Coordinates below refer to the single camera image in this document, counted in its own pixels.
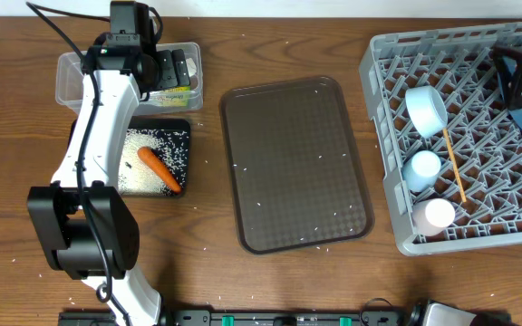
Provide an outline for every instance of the white bowl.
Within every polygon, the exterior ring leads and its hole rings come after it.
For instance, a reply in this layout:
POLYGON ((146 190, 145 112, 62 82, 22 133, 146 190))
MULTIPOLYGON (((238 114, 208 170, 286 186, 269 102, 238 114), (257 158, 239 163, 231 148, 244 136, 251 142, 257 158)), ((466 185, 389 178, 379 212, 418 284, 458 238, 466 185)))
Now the white bowl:
POLYGON ((414 128, 425 139, 444 129, 449 121, 444 101, 432 86, 407 90, 406 109, 414 128))

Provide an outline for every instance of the clear plastic container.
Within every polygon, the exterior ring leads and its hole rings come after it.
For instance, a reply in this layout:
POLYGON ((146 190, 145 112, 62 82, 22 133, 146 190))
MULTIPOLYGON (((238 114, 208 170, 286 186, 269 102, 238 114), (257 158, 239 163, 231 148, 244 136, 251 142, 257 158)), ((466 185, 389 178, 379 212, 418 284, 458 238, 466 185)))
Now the clear plastic container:
MULTIPOLYGON (((185 52, 190 75, 190 90, 153 91, 150 99, 143 102, 134 111, 134 115, 198 110, 203 107, 203 71, 200 61, 200 48, 196 43, 157 44, 157 51, 178 50, 185 52)), ((79 113, 82 106, 82 69, 76 53, 64 53, 58 60, 58 72, 55 78, 55 100, 74 112, 79 113)))

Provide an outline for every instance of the plastic container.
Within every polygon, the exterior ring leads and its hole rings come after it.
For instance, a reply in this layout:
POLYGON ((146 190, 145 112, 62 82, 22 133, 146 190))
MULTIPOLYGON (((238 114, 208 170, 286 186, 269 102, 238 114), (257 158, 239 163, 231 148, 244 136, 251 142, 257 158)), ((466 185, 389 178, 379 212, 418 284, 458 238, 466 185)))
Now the plastic container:
POLYGON ((522 23, 378 35, 360 63, 368 116, 380 141, 384 192, 398 249, 406 255, 436 254, 522 244, 522 132, 498 89, 490 57, 494 43, 522 46, 522 23), (459 159, 467 203, 441 135, 424 139, 407 114, 404 93, 434 87, 449 114, 448 130, 459 159), (408 190, 403 162, 420 150, 442 161, 434 187, 408 190), (455 206, 455 221, 433 237, 417 234, 412 206, 444 198, 455 206))
MULTIPOLYGON (((203 107, 203 71, 200 48, 196 43, 157 44, 157 51, 178 50, 185 52, 187 63, 192 59, 195 73, 190 76, 190 91, 154 91, 150 99, 134 111, 134 115, 171 113, 198 110, 203 107)), ((76 53, 64 53, 58 60, 55 79, 55 100, 74 112, 79 113, 82 106, 82 69, 76 53)))

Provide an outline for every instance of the white wall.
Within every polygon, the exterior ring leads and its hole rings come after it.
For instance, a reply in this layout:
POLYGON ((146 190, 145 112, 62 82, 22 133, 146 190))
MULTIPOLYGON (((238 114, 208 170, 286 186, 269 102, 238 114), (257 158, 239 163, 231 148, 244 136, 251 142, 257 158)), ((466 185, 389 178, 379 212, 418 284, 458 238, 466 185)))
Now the white wall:
MULTIPOLYGON (((109 15, 110 0, 33 0, 83 14, 109 15)), ((522 0, 140 0, 162 16, 520 17, 522 0)), ((0 15, 32 15, 23 0, 0 0, 0 15)))

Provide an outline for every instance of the white cup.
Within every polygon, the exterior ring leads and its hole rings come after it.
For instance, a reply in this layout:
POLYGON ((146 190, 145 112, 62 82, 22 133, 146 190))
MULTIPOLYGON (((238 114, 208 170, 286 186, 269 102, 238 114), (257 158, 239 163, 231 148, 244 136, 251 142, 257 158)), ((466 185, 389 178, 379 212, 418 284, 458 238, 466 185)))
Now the white cup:
POLYGON ((412 220, 419 235, 437 235, 454 222, 454 207, 442 198, 425 200, 412 208, 412 220))
POLYGON ((449 121, 444 101, 432 86, 407 90, 406 109, 414 128, 425 139, 444 129, 449 121))
POLYGON ((440 158, 429 150, 414 154, 402 167, 402 178, 408 189, 421 192, 434 186, 440 173, 440 158))

